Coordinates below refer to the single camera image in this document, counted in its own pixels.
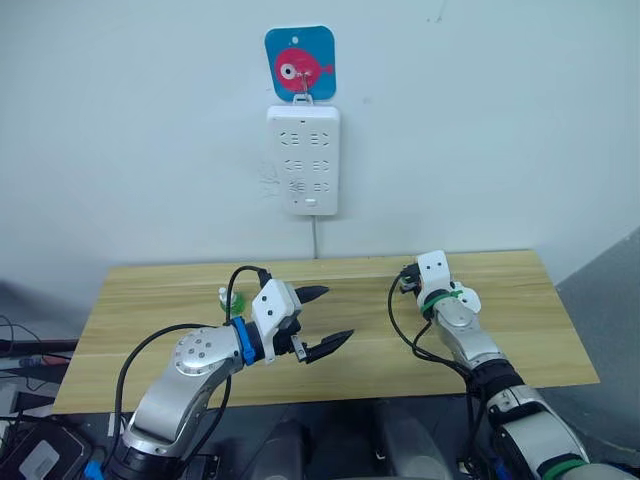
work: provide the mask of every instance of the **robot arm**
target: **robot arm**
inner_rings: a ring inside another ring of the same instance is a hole
[[[416,264],[403,270],[402,281],[402,291],[414,292],[424,318],[433,322],[454,360],[470,372],[470,394],[479,397],[486,408],[494,431],[494,450],[513,478],[561,478],[571,471],[565,478],[588,479],[596,467],[599,472],[609,472],[600,478],[626,478],[612,467],[588,464],[578,437],[540,394],[524,383],[482,330],[480,299],[475,291],[453,281],[443,251],[417,257]]]
[[[297,336],[302,303],[327,291],[294,290],[269,278],[252,302],[251,322],[236,317],[232,325],[200,328],[182,337],[164,373],[140,401],[107,474],[123,480],[174,478],[211,395],[227,377],[262,359],[270,364],[277,355],[295,352],[299,361],[310,363],[339,348],[353,330],[313,348]]]

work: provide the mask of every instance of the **blue sticker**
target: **blue sticker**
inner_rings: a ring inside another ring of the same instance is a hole
[[[296,93],[304,93],[305,80],[314,100],[328,100],[336,93],[334,41],[327,27],[274,28],[264,45],[282,100],[291,102]]]

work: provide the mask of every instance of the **power strip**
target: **power strip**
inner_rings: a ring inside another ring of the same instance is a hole
[[[267,112],[269,147],[284,209],[294,215],[338,212],[340,112],[308,103]]]

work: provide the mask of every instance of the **black cable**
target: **black cable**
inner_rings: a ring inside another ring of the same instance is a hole
[[[243,265],[243,266],[237,268],[231,274],[231,277],[229,278],[229,284],[227,286],[227,301],[226,301],[226,305],[225,305],[225,322],[224,322],[224,325],[229,325],[231,323],[231,293],[232,293],[232,290],[233,290],[233,284],[234,284],[236,278],[238,277],[238,275],[241,272],[244,272],[246,270],[251,270],[251,271],[254,271],[254,272],[256,272],[258,274],[258,278],[260,279],[260,285],[261,286],[263,286],[263,280],[266,281],[266,278],[269,277],[269,274],[268,274],[266,269],[259,268],[259,267],[254,267],[253,265]],[[124,364],[122,365],[122,368],[120,369],[120,373],[118,374],[118,381],[117,381],[117,384],[116,384],[116,395],[115,395],[115,402],[114,402],[115,403],[114,404],[114,415],[115,415],[115,418],[119,419],[120,416],[122,415],[122,391],[123,391],[123,388],[124,388],[124,381],[125,381],[125,378],[127,376],[127,371],[129,370],[129,367],[131,366],[131,363],[133,362],[135,357],[142,351],[142,349],[144,347],[146,347],[149,343],[151,343],[156,338],[158,338],[158,337],[160,337],[160,336],[162,336],[162,335],[164,335],[166,333],[169,333],[169,332],[173,332],[173,331],[176,331],[176,330],[182,330],[182,329],[186,329],[186,328],[208,328],[208,327],[211,327],[211,325],[201,325],[201,324],[192,324],[192,323],[184,323],[184,324],[180,324],[180,325],[173,325],[171,327],[167,327],[167,328],[163,328],[162,330],[158,330],[157,332],[149,335],[142,342],[140,342],[140,344],[138,344],[138,346],[135,349],[133,349],[133,351],[129,354],[129,356],[125,360]],[[216,418],[214,419],[211,427],[209,427],[207,432],[205,432],[205,435],[198,441],[198,443],[193,448],[191,453],[189,453],[189,455],[187,455],[187,457],[185,458],[185,461],[184,461],[182,467],[180,468],[180,470],[183,470],[186,467],[186,465],[188,464],[188,462],[193,458],[193,456],[195,456],[198,453],[198,450],[200,450],[200,448],[202,448],[202,445],[204,445],[204,443],[207,441],[208,437],[213,433],[213,430],[215,430],[215,428],[220,423],[220,420],[222,419],[222,415],[224,414],[224,411],[226,410],[227,402],[229,401],[229,395],[230,394],[231,394],[231,377],[228,377],[227,378],[227,384],[225,386],[224,397],[222,399],[222,404],[220,405],[220,408],[218,409],[218,413],[216,415]],[[114,428],[113,428],[113,440],[111,442],[111,451],[109,452],[109,455],[107,456],[107,458],[105,459],[105,461],[102,464],[102,469],[103,470],[106,469],[107,465],[109,464],[109,462],[111,461],[111,459],[113,458],[113,456],[114,456],[114,454],[116,452],[116,448],[118,446],[119,437],[120,437],[120,422],[116,420],[114,422]]]
[[[458,375],[460,375],[462,379],[466,382],[471,373],[467,367],[465,367],[464,365],[460,365],[458,362],[447,360],[446,358],[442,358],[438,355],[435,355],[419,347],[414,342],[409,340],[407,336],[402,332],[402,330],[400,330],[400,327],[398,326],[396,319],[393,315],[393,293],[401,278],[402,278],[402,273],[399,273],[396,276],[396,278],[393,279],[393,282],[391,283],[391,287],[389,288],[389,294],[387,295],[387,313],[389,314],[389,320],[391,321],[391,326],[396,331],[398,336],[402,339],[402,341],[407,345],[409,345],[409,347],[411,347],[411,351],[416,357],[428,362],[440,363],[442,365],[445,365],[450,369],[452,369],[453,371],[455,371]],[[428,330],[428,326],[430,326],[430,324],[427,324],[427,328],[423,329],[424,332],[422,332],[422,334],[426,333],[426,331]]]
[[[13,345],[16,342],[16,332],[14,330],[13,323],[11,322],[11,320],[9,320],[8,317],[6,317],[5,315],[0,314],[0,318],[6,322],[6,324],[7,324],[6,326],[9,327],[9,329],[11,330],[11,340],[10,340],[11,343],[9,343],[9,348],[7,349],[6,352],[2,352],[2,356],[3,357],[9,357],[9,356],[11,356],[11,352],[13,352]]]
[[[477,468],[475,467],[475,465],[469,464],[469,460],[475,459],[475,456],[473,455],[473,452],[475,450],[473,442],[475,441],[476,436],[478,435],[478,431],[480,430],[480,425],[482,424],[482,419],[484,417],[486,408],[487,408],[487,400],[484,398],[484,394],[481,394],[478,415],[476,415],[475,417],[473,428],[469,432],[469,436],[465,443],[465,447],[462,455],[462,461],[464,462],[464,465],[469,471],[469,473],[474,474],[478,478],[480,478],[480,474],[477,472]]]
[[[14,323],[11,321],[11,319],[9,319],[9,317],[7,317],[6,315],[2,315],[0,314],[0,318],[2,318],[4,320],[4,322],[6,323],[6,325],[0,325],[0,327],[9,327],[11,329],[11,340],[10,340],[10,344],[9,344],[9,349],[6,352],[0,352],[0,356],[1,357],[10,357],[11,353],[13,352],[13,348],[14,345],[16,343],[15,340],[15,329],[16,328],[20,328],[22,330],[24,330],[25,332],[27,332],[29,335],[31,335],[33,338],[35,338],[35,340],[42,344],[44,343],[42,341],[42,339],[36,335],[33,330],[28,329],[27,327],[25,327],[24,325],[20,325],[18,323]],[[42,358],[42,363],[44,363],[45,365],[48,365],[47,362],[44,360],[44,356],[47,355],[49,357],[57,357],[57,358],[63,358],[65,360],[71,360],[69,357],[65,357],[64,355],[58,355],[55,353],[42,353],[40,354],[41,358]]]
[[[17,422],[19,420],[21,422],[27,422],[27,423],[52,423],[54,425],[60,425],[61,427],[69,426],[68,423],[65,423],[55,418],[33,417],[31,415],[22,415],[22,416],[15,416],[15,417],[10,415],[3,415],[3,416],[0,416],[0,420],[5,422]]]
[[[57,353],[44,353],[43,355],[46,356],[46,357],[62,358],[64,360],[71,361],[71,359],[69,357],[65,357],[64,355],[58,355]]]
[[[133,360],[136,358],[136,356],[138,356],[138,354],[142,351],[142,349],[144,349],[144,347],[146,347],[151,342],[153,342],[156,338],[161,337],[162,335],[165,335],[170,332],[175,332],[176,330],[184,330],[187,328],[204,328],[204,327],[210,327],[210,325],[202,325],[200,323],[181,323],[178,325],[172,325],[170,327],[166,327],[161,330],[158,330],[157,332],[152,333],[147,338],[145,338],[142,342],[140,342],[138,346],[133,349],[133,351],[129,354],[127,359],[124,361],[124,364],[120,369],[120,373],[118,374],[118,381],[116,383],[116,395],[115,395],[115,402],[114,402],[114,409],[113,409],[116,421],[113,422],[113,440],[111,442],[111,451],[109,452],[109,455],[107,456],[107,458],[102,464],[103,470],[106,469],[107,465],[113,458],[113,455],[116,452],[116,447],[118,446],[118,440],[120,439],[119,419],[120,419],[120,416],[122,415],[122,391],[124,389],[124,381],[127,376],[127,371],[129,370],[129,367],[131,366],[131,363],[133,362]]]
[[[231,324],[231,294],[233,291],[233,284],[236,281],[236,278],[238,277],[238,275],[240,275],[240,273],[246,270],[251,270],[258,274],[260,274],[261,272],[266,272],[264,268],[254,267],[253,265],[243,265],[242,267],[236,268],[236,270],[231,274],[231,277],[229,278],[229,284],[227,285],[227,301],[225,302],[225,309],[224,309],[225,310],[224,325]]]
[[[467,437],[467,441],[465,442],[462,459],[465,464],[465,467],[467,468],[467,470],[469,470],[469,473],[473,475],[477,475],[475,469],[472,468],[472,465],[469,464],[469,459],[473,454],[473,442],[475,441],[475,438],[478,434],[478,430],[480,429],[480,424],[482,423],[482,418],[484,416],[484,411],[486,409],[486,400],[484,398],[481,399],[480,410],[478,412],[478,415],[475,416],[473,412],[473,398],[470,392],[471,370],[469,370],[464,365],[439,357],[418,346],[418,342],[420,341],[420,339],[424,336],[425,333],[429,331],[429,328],[432,325],[431,321],[427,321],[427,324],[418,332],[418,334],[413,339],[413,342],[411,342],[407,338],[407,336],[400,330],[400,327],[398,327],[398,324],[396,323],[395,318],[393,316],[392,300],[393,300],[393,293],[401,278],[402,278],[402,273],[398,274],[396,278],[394,278],[391,284],[391,288],[389,289],[389,295],[387,297],[387,310],[389,313],[389,320],[391,321],[391,325],[393,326],[396,333],[407,345],[411,347],[411,351],[416,357],[425,361],[436,362],[436,363],[441,363],[443,365],[446,365],[447,367],[454,370],[463,378],[465,382],[465,390],[466,390],[467,421],[469,424],[468,425],[469,434]]]
[[[193,457],[195,457],[198,454],[200,449],[204,446],[204,444],[207,442],[207,440],[209,440],[209,438],[213,434],[213,431],[218,427],[220,420],[222,420],[222,415],[224,415],[224,412],[227,409],[227,403],[229,402],[230,395],[231,395],[231,375],[227,377],[227,382],[224,387],[224,395],[222,397],[222,403],[220,404],[220,407],[218,407],[218,411],[216,412],[216,416],[213,419],[213,422],[211,423],[207,431],[204,432],[204,435],[202,435],[198,443],[193,447],[189,455],[185,457],[184,461],[182,462],[182,465],[178,469],[176,478],[180,478],[185,468],[187,468],[187,465],[189,465],[189,462],[191,462],[191,460],[193,460]]]

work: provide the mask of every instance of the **fish cartoon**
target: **fish cartoon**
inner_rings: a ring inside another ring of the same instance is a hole
[[[287,48],[276,58],[276,78],[290,92],[304,92],[303,76],[306,77],[307,89],[311,89],[323,73],[333,74],[333,65],[321,66],[306,50]]]

